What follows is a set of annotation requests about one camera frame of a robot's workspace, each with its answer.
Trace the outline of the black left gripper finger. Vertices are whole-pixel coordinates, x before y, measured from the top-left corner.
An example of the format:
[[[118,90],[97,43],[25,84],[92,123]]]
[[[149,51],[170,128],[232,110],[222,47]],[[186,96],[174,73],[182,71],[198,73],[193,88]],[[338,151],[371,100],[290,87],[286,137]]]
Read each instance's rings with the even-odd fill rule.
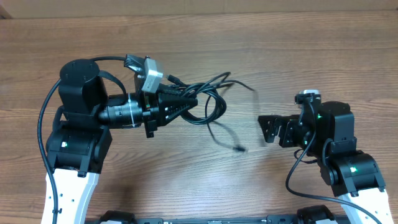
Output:
[[[166,93],[159,93],[157,100],[159,109],[159,114],[157,115],[158,126],[166,126],[175,118],[198,104],[196,98],[186,98]]]
[[[168,85],[161,85],[160,94],[164,96],[181,96],[182,91]]]

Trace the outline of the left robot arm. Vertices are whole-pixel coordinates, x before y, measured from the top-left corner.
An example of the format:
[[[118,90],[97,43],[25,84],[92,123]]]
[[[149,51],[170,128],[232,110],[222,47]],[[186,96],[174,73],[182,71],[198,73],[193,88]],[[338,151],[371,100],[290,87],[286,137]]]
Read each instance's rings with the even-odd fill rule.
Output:
[[[52,91],[60,95],[52,132],[40,141],[44,159],[46,199],[43,223],[83,223],[104,159],[112,142],[112,129],[144,126],[151,138],[198,103],[183,93],[183,84],[169,77],[149,57],[126,55],[126,68],[134,72],[136,90],[108,95],[105,80],[119,80],[98,66],[98,59],[78,59],[66,63]]]

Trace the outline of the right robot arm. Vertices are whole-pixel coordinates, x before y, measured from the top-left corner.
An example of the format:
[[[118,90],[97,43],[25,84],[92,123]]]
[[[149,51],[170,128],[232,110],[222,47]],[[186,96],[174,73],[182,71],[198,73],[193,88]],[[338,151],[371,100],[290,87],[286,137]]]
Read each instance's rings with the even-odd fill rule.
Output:
[[[297,147],[286,189],[299,197],[340,204],[350,223],[392,223],[386,183],[376,160],[357,148],[354,115],[347,103],[297,100],[302,111],[290,116],[263,115],[258,122],[267,143],[279,138],[283,148]],[[318,164],[332,197],[298,192],[290,179],[304,156]]]

